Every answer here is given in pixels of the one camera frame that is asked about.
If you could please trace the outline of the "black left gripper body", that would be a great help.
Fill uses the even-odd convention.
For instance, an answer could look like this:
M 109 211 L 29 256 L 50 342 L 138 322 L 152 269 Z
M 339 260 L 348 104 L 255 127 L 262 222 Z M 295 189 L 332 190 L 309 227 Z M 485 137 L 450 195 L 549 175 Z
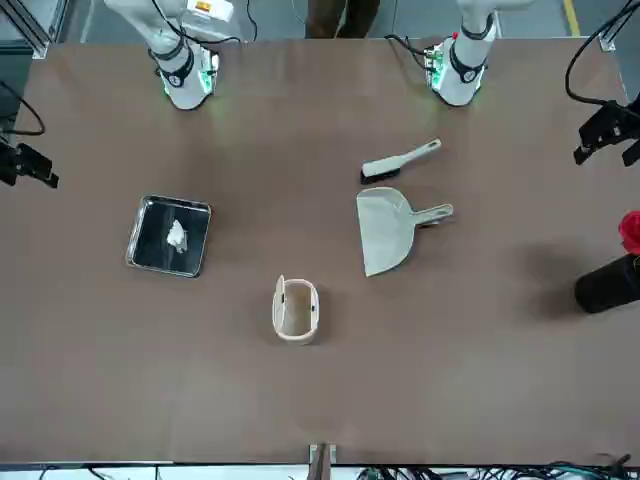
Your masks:
M 639 138 L 639 102 L 601 106 L 580 128 L 582 146 L 609 146 Z

